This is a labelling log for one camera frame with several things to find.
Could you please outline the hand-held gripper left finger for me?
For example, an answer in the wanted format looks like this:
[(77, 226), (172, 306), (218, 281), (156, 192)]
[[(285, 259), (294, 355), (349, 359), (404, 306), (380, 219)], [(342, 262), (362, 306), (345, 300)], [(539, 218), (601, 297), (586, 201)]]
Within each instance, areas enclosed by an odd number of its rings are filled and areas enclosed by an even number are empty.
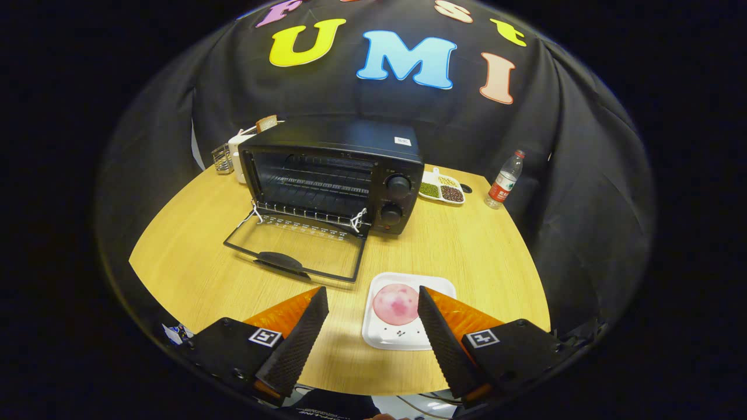
[(223, 317), (175, 351), (245, 398), (281, 405), (301, 377), (328, 316), (326, 287), (299, 293), (245, 321)]

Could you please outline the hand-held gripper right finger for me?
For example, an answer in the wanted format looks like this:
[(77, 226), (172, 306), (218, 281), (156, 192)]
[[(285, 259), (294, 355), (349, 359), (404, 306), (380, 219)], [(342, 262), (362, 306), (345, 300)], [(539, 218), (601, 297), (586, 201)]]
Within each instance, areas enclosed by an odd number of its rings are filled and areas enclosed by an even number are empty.
[(520, 318), (503, 322), (421, 286), (418, 314), (452, 396), (465, 406), (514, 398), (556, 373), (581, 350)]

